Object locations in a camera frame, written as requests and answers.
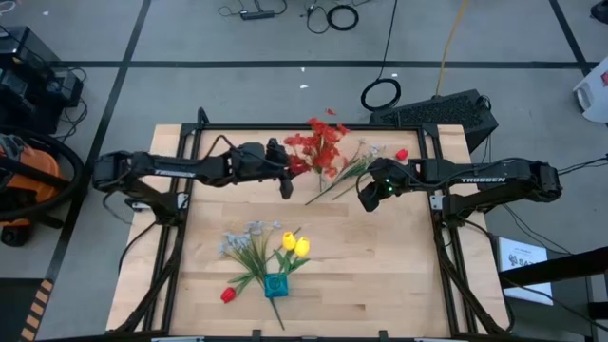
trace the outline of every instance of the red flower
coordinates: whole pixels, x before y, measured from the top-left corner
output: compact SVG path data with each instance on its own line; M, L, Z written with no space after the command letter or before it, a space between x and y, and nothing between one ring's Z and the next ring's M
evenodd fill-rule
M329 126L326 123L311 118L307 121L311 126L313 135L311 137L301 137L295 134L293 137L287 137L285 144L296 148L301 146L301 153L304 158L300 158L297 153L290 155L290 168L295 174L310 171L314 169L316 172L323 172L330 177L337 174L337 169L333 167L333 160L340 156L335 146L349 132L342 124L339 124L337 129Z
M395 159L398 160L399 162L404 161L407 157L408 157L408 151L405 148L400 149L399 152L397 152L397 154L395 155Z
M224 301L224 304L232 301L237 297L237 291L233 288L226 288L219 298Z
M330 178L335 176L337 173L338 173L338 169L333 166L325 169L325 174L328 175Z
M350 132L350 130L348 128L346 128L345 126L343 126L342 123L338 124L338 130L340 131L340 133L342 133L342 135L346 135L347 133Z

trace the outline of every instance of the concrete floor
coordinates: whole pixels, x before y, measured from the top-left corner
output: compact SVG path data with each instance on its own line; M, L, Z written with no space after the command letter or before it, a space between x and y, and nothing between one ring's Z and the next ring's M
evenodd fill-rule
M284 15L243 22L216 12L222 5L237 10L237 1L152 0L132 60L382 60L391 1L374 0L357 8L361 21L356 29L329 30L323 35L306 30L305 18L300 17L303 0L287 1L289 9ZM589 9L597 1L559 1L588 62L608 55L608 26L589 18ZM253 6L251 1L244 3ZM120 62L142 4L143 0L23 0L0 18L0 24L31 27L64 61ZM262 6L280 9L281 5L277 0L264 0ZM457 0L399 1L388 60L439 61L459 6ZM312 20L316 29L323 25L318 19ZM336 20L348 22L341 14ZM469 1L449 60L576 62L547 0ZM84 93L89 115L67 141L84 160L107 110L113 115L102 153L146 150L156 124L193 122L199 106L213 123L302 123L323 115L327 107L338 113L329 121L365 123L369 113L361 107L359 95L378 72L378 68L362 67L138 67L130 68L123 83L117 83L120 63L92 66L86 69ZM385 75L393 73L403 87L401 105L426 100L434 92L437 68L385 71ZM572 88L581 78L575 68L450 68L443 93L477 88L490 97L500 124L493 135L494 159L517 156L565 167L608 152L606 125L585 121L574 102ZM107 103L113 86L120 90L115 106ZM371 94L379 103L384 99L382 90ZM482 155L480 148L473 160L479 162ZM606 169L597 168L564 176L565 190L559 201L548 205L519 202L512 208L539 233L572 252L605 246L605 174ZM103 209L101 199L101 194L91 191L85 200L40 339L96 334L105 329L128 227ZM111 205L123 217L130 217L120 199L112 200ZM518 230L503 209L486 218L494 234L536 243ZM40 227L23 248L0 245L0 277L44 277L59 235L60 231ZM603 278L594 278L593 285L596 300L605 300ZM518 321L516 332L565 337L525 321Z

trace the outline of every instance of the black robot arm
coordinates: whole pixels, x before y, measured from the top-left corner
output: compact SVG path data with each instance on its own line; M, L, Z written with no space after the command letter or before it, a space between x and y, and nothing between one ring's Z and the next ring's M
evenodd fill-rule
M122 192L127 203L145 204L152 208L159 223L178 216L180 204L176 194L161 193L140 180L144 176L166 176L195 179L214 187L244 181L279 180L280 193L286 200L294 191L285 147L270 139L266 148L259 142L247 142L218 156L188 160L155 156L146 152L113 152L95 162L93 187L112 193Z
M446 160L410 160L408 164L379 158L369 167L373 181L359 192L371 212L380 200L410 191L446 189L458 183L482 183L486 189L468 195L432 196L433 210L447 223L468 218L476 210L487 212L514 200L550 202L561 196L558 171L540 161L511 158L492 163L456 164Z

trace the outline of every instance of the small blue vase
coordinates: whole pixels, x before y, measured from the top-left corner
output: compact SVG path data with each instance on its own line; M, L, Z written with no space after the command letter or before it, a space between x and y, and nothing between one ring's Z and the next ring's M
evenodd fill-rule
M287 276L283 273L267 274L264 277L264 294L267 298L288 295Z

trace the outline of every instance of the wooden table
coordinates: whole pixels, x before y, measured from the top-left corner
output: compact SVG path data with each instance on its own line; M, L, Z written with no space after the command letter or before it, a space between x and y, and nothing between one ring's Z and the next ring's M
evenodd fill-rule
M158 125L150 151L175 156L179 132L179 125ZM439 132L445 159L470 162L460 126L439 126ZM203 131L199 156L207 153L218 134L226 135L234 144L265 144L270 137L282 142L294 133ZM410 158L420 158L417 135L406 131L353 131L339 145L343 155L351 155L361 138L369 144L385 145L387 157L405 147ZM433 156L429 138L427 146ZM220 142L214 154L225 150L227 145ZM148 177L145 181L161 191L169 187L168 178ZM366 213L354 190L332 200L352 184L353 180L345 181L305 206L318 194L318 176L313 173L294 179L294 194L289 200L281 198L278 182L225 188L196 182L170 333L247 336L260 329L262 335L269 336L374 337L386 330L391 337L449 337L427 193L385 199L373 213ZM477 188L461 184L451 190L469 194ZM475 213L470 219L485 227L483 215ZM153 220L150 212L135 214L130 238ZM257 284L252 282L229 304L219 298L228 286L226 281L244 271L236 262L219 257L222 234L242 234L245 224L255 220L281 222L282 229L272 235L270 246L279 246L282 232L297 228L302 229L300 236L312 242L312 260L290 275L290 295L276 300L285 331ZM108 329L121 324L147 291L160 230L151 231L134 244L124 259ZM504 298L487 238L472 227L462 227L460 239L471 290L499 325L506 327ZM275 259L269 264L270 270L277 269ZM460 330L465 331L462 301L455 288L454 296ZM164 298L165 294L160 294L158 308L162 308ZM161 311L157 310L155 327L160 326Z

